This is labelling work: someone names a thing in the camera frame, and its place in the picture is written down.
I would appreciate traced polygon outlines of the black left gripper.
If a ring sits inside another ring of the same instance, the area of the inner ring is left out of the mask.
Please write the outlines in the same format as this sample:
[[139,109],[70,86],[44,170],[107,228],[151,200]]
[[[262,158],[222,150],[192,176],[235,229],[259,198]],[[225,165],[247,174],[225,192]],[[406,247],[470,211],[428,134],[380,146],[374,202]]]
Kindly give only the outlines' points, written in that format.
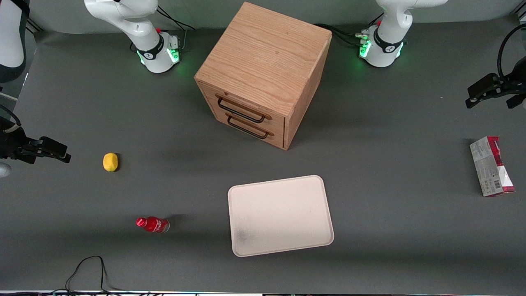
[[471,109],[481,101],[499,96],[517,94],[506,100],[508,109],[524,105],[526,81],[526,57],[521,58],[514,66],[513,70],[504,75],[502,71],[502,56],[499,56],[499,77],[496,73],[489,73],[472,86],[468,87],[468,99],[466,107]]

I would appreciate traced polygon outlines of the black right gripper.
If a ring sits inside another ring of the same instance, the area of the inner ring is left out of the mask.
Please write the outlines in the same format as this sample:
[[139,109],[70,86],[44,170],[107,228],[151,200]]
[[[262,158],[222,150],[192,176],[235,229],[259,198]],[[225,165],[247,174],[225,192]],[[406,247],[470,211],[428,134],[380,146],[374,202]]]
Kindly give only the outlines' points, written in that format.
[[[24,163],[34,164],[37,159],[37,157],[32,154],[36,152],[36,148],[31,144],[34,139],[27,137],[22,127],[10,133],[5,132],[5,130],[11,129],[14,125],[15,123],[3,117],[0,118],[0,158],[20,160]],[[71,161],[71,155],[67,153],[67,148],[66,145],[49,137],[39,138],[40,157],[49,157],[68,164]]]

